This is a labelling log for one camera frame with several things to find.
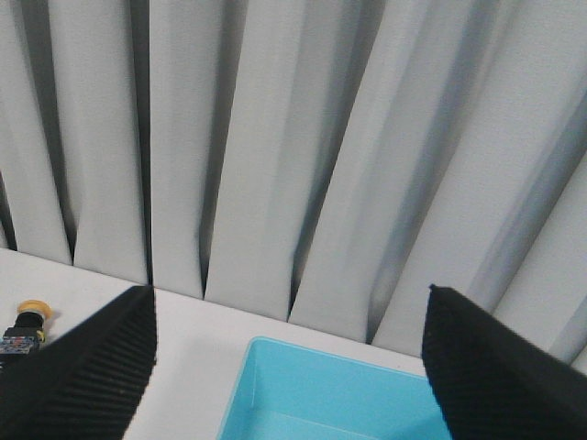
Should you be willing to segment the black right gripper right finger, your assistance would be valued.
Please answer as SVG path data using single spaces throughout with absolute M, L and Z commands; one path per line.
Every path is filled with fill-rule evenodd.
M 432 285 L 422 359 L 454 439 L 583 439 L 586 377 Z

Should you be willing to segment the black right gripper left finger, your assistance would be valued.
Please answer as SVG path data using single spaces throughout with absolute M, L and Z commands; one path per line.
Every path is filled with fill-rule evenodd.
M 2 372 L 2 438 L 123 438 L 156 352 L 154 290 L 133 286 Z

